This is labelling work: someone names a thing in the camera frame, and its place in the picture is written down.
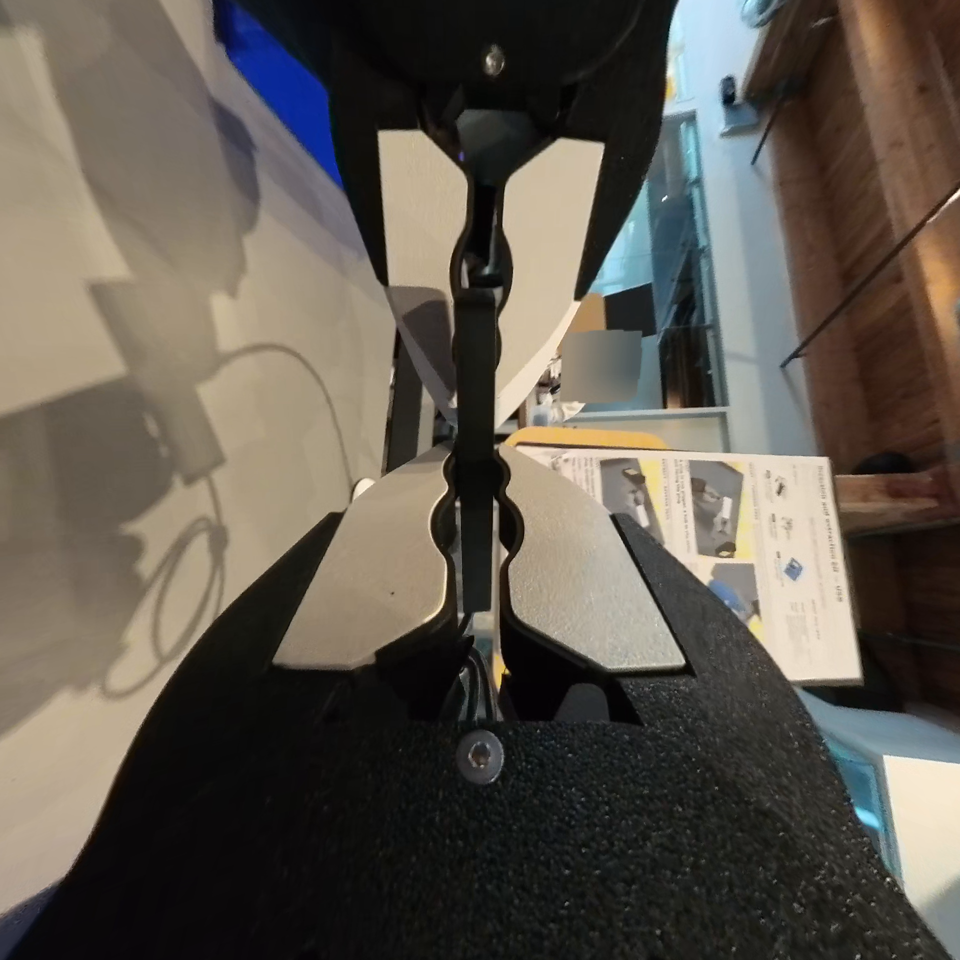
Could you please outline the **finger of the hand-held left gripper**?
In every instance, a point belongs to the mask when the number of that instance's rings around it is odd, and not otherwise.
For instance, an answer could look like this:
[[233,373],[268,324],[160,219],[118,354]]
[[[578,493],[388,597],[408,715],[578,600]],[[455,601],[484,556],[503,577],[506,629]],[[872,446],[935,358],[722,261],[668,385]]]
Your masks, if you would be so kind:
[[579,308],[577,282],[603,155],[600,142],[559,138],[506,183],[502,230],[511,279],[498,317],[496,426],[532,392]]
[[455,421],[454,300],[466,277],[469,180],[421,130],[381,130],[377,147],[387,300],[423,387]]

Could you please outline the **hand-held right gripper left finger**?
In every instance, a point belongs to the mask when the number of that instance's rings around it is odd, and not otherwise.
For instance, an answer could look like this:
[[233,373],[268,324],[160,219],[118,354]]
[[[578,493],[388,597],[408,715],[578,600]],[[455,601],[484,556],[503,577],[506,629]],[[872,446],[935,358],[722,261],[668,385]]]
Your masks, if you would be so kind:
[[402,655],[455,622],[445,511],[450,448],[374,482],[343,513],[273,664],[354,671]]

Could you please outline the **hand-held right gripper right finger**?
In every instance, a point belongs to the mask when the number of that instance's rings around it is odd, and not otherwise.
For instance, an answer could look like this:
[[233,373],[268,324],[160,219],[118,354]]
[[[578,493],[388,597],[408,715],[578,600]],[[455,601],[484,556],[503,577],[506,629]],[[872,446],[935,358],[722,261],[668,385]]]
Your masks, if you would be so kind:
[[581,486],[502,446],[517,516],[501,597],[524,628],[574,663],[667,673],[687,662],[612,515]]

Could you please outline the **black usb hub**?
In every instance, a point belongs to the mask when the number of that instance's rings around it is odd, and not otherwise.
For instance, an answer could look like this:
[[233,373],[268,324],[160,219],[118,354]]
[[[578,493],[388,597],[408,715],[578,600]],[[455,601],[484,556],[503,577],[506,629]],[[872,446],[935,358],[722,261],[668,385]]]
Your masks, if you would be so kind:
[[453,356],[462,607],[466,615],[474,615],[491,609],[494,507],[501,475],[495,454],[498,315],[492,289],[467,288],[456,294]]

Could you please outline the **glass partition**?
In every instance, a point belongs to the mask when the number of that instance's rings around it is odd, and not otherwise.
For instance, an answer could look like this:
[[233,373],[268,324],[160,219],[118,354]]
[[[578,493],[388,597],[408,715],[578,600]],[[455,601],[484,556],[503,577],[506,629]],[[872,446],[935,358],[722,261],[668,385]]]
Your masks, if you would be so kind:
[[701,144],[692,111],[666,116],[646,179],[591,289],[606,327],[642,335],[637,389],[614,411],[727,400]]

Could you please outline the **blue plastic bin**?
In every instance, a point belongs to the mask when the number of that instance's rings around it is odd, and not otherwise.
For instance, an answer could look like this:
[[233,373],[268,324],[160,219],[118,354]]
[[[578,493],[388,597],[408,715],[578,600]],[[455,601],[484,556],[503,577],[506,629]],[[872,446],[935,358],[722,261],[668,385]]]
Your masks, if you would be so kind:
[[231,64],[318,166],[342,187],[329,96],[321,81],[237,2],[212,2],[212,15],[214,35]]

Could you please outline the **round wooden board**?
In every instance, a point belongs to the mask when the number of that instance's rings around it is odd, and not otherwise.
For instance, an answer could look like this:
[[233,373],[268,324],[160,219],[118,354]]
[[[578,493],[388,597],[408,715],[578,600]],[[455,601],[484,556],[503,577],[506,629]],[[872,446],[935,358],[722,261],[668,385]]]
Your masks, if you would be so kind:
[[635,430],[579,426],[528,426],[503,441],[506,447],[551,447],[596,450],[670,450],[658,436]]

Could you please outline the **printed instruction sheet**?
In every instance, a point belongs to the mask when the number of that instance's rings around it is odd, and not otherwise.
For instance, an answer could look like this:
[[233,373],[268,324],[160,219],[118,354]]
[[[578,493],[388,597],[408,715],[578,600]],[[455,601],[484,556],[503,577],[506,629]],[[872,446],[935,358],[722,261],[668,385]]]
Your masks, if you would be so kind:
[[771,654],[793,684],[858,686],[861,658],[828,458],[511,445],[632,517]]

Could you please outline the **wooden shelf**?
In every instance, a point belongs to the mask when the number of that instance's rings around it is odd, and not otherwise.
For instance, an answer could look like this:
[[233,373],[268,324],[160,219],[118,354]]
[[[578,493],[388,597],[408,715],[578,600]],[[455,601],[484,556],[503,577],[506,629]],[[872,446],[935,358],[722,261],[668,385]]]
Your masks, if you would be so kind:
[[959,524],[958,462],[911,472],[835,474],[844,536],[906,534]]

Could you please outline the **white box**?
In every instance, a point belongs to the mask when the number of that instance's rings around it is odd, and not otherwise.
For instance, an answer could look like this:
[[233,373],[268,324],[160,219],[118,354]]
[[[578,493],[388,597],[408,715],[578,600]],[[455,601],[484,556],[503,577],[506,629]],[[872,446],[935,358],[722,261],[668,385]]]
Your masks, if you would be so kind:
[[958,732],[798,691],[855,816],[918,909],[958,907]]

